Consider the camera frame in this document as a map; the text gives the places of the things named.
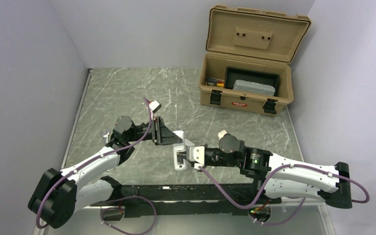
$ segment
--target gray marble tabletop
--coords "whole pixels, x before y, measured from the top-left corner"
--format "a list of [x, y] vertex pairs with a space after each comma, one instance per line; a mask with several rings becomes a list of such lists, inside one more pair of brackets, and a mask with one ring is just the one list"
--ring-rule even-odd
[[[247, 146], [266, 149], [301, 160], [286, 109], [276, 117], [215, 108], [199, 104], [201, 68], [109, 68], [91, 71], [77, 125], [64, 167], [72, 166], [99, 151], [104, 141], [100, 130], [112, 130], [119, 116], [130, 116], [136, 125], [147, 122], [143, 96], [162, 104], [158, 111], [171, 130], [185, 131], [195, 144], [218, 147], [217, 133], [223, 129]], [[171, 146], [143, 141], [130, 159], [105, 175], [129, 184], [209, 184], [194, 169], [175, 171]], [[247, 183], [239, 169], [208, 167], [220, 183]]]

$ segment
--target tan toolbox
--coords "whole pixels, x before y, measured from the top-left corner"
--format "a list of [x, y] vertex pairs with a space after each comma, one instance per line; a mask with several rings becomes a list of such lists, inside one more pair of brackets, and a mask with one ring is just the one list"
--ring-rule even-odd
[[[311, 21], [307, 16], [217, 5], [210, 11], [208, 53], [198, 87], [201, 104], [275, 116], [293, 101], [293, 60]], [[226, 70], [275, 73], [279, 75], [276, 96], [254, 94], [206, 85], [206, 78], [225, 81]]]

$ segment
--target toolbox latch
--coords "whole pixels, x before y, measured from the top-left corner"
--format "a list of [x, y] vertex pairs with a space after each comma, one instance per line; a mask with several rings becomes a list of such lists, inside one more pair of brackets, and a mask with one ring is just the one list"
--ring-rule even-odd
[[210, 104], [221, 105], [221, 91], [211, 91]]
[[263, 110], [267, 114], [276, 114], [276, 101], [274, 99], [267, 99], [266, 103], [263, 105]]

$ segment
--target toolbox lid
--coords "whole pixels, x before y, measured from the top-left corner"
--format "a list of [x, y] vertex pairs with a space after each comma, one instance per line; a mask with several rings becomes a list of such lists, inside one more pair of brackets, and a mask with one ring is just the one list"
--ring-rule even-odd
[[310, 25], [308, 16], [217, 5], [210, 11], [206, 49], [290, 63]]

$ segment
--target wall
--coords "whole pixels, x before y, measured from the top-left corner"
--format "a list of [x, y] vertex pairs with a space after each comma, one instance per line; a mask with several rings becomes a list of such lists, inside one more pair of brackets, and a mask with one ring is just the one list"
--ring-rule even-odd
[[[292, 75], [292, 120], [310, 163], [350, 165], [371, 194], [330, 208], [338, 235], [376, 235], [376, 1], [316, 0], [311, 37]], [[364, 199], [356, 186], [354, 199]]]
[[0, 0], [0, 235], [32, 233], [29, 198], [61, 165], [86, 77], [48, 0]]
[[217, 4], [307, 14], [314, 0], [51, 0], [89, 68], [201, 67]]

